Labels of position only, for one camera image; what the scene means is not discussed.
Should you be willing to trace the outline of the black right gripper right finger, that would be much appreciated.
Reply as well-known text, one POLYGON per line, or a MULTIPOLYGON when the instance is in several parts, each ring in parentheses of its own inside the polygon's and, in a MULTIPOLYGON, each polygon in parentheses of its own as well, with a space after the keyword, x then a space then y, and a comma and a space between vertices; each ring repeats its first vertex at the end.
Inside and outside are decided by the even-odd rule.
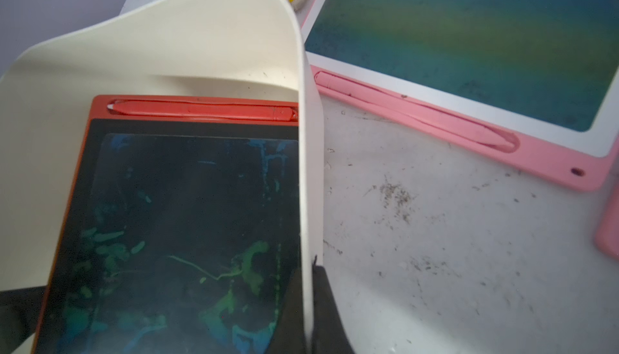
POLYGON ((347 337, 330 286, 327 271, 318 265, 318 257, 312 262, 314 326, 312 353, 355 354, 347 337))

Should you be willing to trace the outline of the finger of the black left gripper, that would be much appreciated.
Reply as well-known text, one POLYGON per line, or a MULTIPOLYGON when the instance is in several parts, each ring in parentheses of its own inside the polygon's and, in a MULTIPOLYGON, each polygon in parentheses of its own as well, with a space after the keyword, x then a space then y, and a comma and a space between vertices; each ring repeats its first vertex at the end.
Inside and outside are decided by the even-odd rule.
POLYGON ((37 286, 1 292, 1 353, 13 353, 35 333, 45 291, 37 286))

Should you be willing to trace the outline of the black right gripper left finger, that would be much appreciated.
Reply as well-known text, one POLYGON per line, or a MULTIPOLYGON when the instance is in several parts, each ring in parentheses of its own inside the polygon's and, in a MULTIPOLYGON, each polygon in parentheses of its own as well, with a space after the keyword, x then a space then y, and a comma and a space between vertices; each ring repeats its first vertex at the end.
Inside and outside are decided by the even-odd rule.
POLYGON ((266 354, 306 353, 301 270, 295 271, 283 298, 276 329, 266 354))

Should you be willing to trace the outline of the beige storage tray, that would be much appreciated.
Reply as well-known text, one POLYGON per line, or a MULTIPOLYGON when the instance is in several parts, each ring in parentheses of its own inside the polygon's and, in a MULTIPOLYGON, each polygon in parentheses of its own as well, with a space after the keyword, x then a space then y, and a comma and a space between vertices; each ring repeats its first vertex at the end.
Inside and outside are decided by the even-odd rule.
POLYGON ((157 0, 36 44, 1 79, 1 287, 41 286, 100 94, 290 100, 301 107, 305 333, 322 262, 324 120, 299 23, 285 0, 157 0))

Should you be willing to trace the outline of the pink white writing tablet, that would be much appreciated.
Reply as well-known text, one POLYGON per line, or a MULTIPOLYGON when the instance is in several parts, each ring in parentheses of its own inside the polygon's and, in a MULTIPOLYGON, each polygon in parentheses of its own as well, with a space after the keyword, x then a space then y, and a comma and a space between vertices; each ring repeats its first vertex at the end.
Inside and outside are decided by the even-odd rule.
POLYGON ((618 155, 618 0, 312 0, 319 90, 578 191, 618 155))

